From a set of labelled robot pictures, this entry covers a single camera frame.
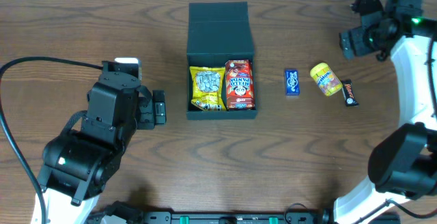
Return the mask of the yellow Hacks candy bag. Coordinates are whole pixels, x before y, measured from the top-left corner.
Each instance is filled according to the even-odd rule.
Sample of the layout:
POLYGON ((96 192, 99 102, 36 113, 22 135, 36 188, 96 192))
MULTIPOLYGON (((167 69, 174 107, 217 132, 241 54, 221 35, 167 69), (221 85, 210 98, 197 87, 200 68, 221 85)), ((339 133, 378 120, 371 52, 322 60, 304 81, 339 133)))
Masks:
POLYGON ((193 82, 191 104, 202 111, 226 111, 222 99, 225 68, 191 66, 189 70, 193 82))

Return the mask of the red Hello Panda box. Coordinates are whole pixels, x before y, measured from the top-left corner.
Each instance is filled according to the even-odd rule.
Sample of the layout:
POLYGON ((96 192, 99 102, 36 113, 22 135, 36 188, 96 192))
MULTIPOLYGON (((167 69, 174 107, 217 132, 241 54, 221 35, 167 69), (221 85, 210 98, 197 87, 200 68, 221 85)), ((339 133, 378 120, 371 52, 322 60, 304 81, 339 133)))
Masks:
POLYGON ((226 105, 229 110, 255 108, 252 66, 248 59, 229 60, 225 64, 226 105))

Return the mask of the black gift box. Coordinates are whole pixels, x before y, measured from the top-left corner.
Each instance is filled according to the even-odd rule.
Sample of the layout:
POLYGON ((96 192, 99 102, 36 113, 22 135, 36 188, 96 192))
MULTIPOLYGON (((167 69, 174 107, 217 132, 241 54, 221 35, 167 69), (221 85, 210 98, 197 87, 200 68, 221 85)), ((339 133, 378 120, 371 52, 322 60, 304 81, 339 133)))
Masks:
POLYGON ((223 79, 222 99, 226 111, 202 111, 191 104, 193 82, 191 66, 225 68, 229 60, 248 59, 252 66, 255 88, 255 48, 249 24, 248 5, 245 2, 190 3, 188 15, 188 120, 241 120, 254 119, 257 108, 229 110, 226 105, 226 84, 223 79))

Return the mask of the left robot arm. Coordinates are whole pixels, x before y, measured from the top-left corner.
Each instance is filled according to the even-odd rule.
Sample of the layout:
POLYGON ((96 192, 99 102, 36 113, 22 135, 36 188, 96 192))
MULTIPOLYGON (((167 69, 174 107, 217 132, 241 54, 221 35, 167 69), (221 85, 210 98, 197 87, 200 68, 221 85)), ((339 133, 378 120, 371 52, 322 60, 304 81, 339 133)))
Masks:
POLYGON ((84 223, 132 136, 166 123, 164 91, 150 91, 141 78, 137 58, 103 62, 87 110, 72 115, 44 148, 37 177, 44 202, 35 202, 32 223, 84 223))

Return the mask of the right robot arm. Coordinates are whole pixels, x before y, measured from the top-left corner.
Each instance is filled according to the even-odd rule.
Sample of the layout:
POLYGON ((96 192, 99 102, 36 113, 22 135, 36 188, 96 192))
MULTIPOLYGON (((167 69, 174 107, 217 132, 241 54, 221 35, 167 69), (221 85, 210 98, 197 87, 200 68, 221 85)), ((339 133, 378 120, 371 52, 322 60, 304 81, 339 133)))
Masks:
POLYGON ((436 21, 423 17, 423 0, 355 0, 361 25, 344 31, 347 59, 374 54, 396 71, 399 126, 377 145, 367 176, 325 212, 324 223, 383 221, 384 213, 436 194, 436 21))

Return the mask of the black Mars chocolate bar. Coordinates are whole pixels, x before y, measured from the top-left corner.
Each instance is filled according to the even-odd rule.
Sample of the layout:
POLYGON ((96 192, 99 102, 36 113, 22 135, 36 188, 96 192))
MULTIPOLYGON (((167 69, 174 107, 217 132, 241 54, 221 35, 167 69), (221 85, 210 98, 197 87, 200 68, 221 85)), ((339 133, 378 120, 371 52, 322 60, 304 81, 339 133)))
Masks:
POLYGON ((352 90, 352 81, 350 79, 342 80, 342 92, 347 107, 357 107, 359 103, 356 101, 352 90))

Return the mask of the yellow Mentos gum bottle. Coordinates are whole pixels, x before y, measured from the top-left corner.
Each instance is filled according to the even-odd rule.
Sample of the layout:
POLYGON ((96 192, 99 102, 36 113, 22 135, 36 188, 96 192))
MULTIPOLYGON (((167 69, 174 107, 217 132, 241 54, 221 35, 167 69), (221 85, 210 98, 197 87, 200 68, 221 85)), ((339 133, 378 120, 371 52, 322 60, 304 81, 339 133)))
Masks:
POLYGON ((309 74, 325 96, 332 96, 342 89, 341 81, 326 63, 314 66, 309 74))

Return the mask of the blue Eclipse mint tin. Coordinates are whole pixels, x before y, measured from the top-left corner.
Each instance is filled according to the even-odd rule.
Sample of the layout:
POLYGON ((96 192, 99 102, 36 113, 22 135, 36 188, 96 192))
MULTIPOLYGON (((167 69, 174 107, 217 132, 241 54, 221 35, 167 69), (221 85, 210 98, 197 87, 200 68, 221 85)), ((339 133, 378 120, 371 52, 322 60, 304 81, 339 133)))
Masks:
POLYGON ((285 94, 287 96, 299 96, 300 95, 300 83, 298 80, 297 70, 285 70, 285 94))

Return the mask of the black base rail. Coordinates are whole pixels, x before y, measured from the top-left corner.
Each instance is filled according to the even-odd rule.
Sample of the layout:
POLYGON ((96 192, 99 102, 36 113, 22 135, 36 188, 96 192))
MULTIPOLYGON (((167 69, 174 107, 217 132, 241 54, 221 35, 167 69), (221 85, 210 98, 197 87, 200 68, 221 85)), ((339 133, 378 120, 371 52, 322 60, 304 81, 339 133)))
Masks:
POLYGON ((330 210, 318 212, 290 206, 280 213, 144 212, 117 201, 89 215, 85 224, 334 224, 330 210))

